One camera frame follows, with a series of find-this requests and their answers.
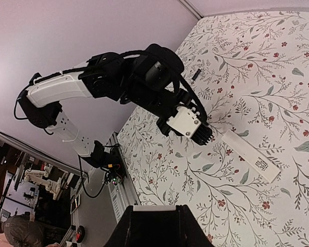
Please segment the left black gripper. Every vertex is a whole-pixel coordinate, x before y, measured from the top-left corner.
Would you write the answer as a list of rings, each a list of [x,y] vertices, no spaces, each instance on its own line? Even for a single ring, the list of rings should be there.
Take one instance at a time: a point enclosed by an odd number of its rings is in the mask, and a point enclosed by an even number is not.
[[[178,89],[176,94],[167,89],[157,92],[141,83],[133,87],[133,102],[159,118],[157,126],[165,136],[168,136],[170,131],[173,131],[177,136],[182,136],[166,123],[170,117],[177,114],[177,106],[185,105],[188,108],[196,106],[192,102],[190,94],[184,89]]]

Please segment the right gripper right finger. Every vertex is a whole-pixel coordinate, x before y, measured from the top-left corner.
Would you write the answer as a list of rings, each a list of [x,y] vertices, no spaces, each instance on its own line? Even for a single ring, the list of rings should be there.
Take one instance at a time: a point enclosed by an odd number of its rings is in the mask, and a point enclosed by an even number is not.
[[[182,205],[179,206],[179,209],[185,246],[214,247],[201,229],[190,208],[187,205]]]

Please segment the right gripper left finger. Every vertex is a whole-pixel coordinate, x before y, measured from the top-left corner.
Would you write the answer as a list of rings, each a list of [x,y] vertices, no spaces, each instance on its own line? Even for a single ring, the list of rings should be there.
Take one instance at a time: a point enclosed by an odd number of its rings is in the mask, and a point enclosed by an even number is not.
[[[128,206],[105,246],[180,246],[179,213]]]

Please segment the black battery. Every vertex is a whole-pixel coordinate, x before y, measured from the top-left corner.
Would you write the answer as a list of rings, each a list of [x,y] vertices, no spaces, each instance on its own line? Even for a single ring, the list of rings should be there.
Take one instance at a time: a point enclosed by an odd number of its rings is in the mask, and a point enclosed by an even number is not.
[[[195,72],[195,74],[192,77],[192,80],[195,81],[198,78],[198,76],[200,75],[200,73],[201,73],[201,69],[197,69],[197,71]]]

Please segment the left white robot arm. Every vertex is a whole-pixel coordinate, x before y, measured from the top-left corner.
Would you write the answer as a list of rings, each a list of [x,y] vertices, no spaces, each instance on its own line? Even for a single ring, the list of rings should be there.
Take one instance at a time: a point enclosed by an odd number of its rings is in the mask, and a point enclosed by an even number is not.
[[[19,93],[15,106],[22,109],[32,125],[58,135],[95,168],[112,164],[115,158],[68,119],[62,100],[80,97],[132,102],[158,118],[157,126],[163,135],[174,132],[204,146],[213,132],[204,106],[182,77],[183,71],[178,55],[158,44],[122,54],[107,52],[88,59],[84,67],[46,77],[34,74]]]

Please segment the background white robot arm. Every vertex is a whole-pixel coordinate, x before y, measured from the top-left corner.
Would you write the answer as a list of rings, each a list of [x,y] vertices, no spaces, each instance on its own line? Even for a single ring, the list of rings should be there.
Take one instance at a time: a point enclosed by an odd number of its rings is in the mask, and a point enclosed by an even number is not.
[[[53,194],[53,199],[56,200],[61,195],[61,192],[65,185],[62,183],[62,179],[59,178],[57,181],[45,179],[50,175],[51,168],[48,167],[45,170],[26,170],[24,172],[24,181],[32,182],[36,185],[43,185],[45,189]],[[72,220],[77,219],[75,211],[81,205],[81,189],[83,188],[84,179],[86,176],[82,176],[77,182],[77,188],[71,190],[71,215]],[[116,221],[118,222],[125,209],[128,206],[134,207],[135,210],[145,210],[144,206],[141,205],[137,195],[134,191],[124,185],[122,182],[117,185],[111,183],[107,184],[108,191],[110,193],[110,200],[113,206]],[[60,242],[60,246],[72,246],[73,240],[76,240],[77,226],[75,222],[72,222],[67,233],[64,235]]]

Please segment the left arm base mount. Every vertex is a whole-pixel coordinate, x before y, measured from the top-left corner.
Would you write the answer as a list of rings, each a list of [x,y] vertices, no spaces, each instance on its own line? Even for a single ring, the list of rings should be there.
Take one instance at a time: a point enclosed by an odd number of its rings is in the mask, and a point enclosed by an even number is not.
[[[107,174],[108,183],[118,185],[123,182],[123,165],[118,153],[119,144],[103,145],[94,141],[94,150],[91,153],[93,166],[100,168]]]

